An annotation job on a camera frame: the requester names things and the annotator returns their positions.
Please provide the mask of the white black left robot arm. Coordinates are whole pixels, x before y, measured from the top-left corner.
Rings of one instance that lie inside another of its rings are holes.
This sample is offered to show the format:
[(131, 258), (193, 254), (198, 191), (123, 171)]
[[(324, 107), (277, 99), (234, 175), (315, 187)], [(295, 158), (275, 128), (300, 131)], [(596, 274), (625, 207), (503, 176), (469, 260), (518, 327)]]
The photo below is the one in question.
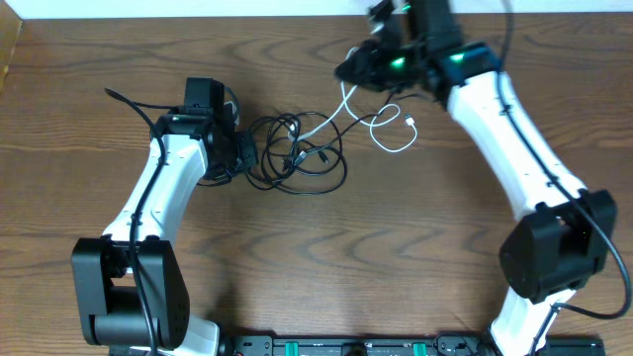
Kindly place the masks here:
[(213, 78), (188, 78), (183, 104), (164, 111), (147, 123), (149, 156), (128, 201), (72, 250), (81, 330), (113, 354), (217, 355), (220, 328), (192, 315), (173, 246), (194, 189), (246, 173), (257, 149), (237, 129), (236, 96)]

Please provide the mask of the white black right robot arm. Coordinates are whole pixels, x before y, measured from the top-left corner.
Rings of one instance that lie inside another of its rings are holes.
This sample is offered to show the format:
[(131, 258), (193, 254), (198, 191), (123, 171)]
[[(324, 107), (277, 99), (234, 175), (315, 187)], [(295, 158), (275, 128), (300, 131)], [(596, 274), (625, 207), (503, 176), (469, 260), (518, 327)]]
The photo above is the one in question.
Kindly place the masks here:
[(372, 6), (370, 39), (335, 74), (375, 92), (419, 86), (476, 144), (516, 219), (498, 253), (508, 291), (480, 350), (534, 355), (548, 347), (558, 312), (616, 255), (616, 204), (550, 148), (516, 97), (503, 53), (467, 43), (445, 1), (407, 1), (403, 10), (398, 18), (391, 1)]

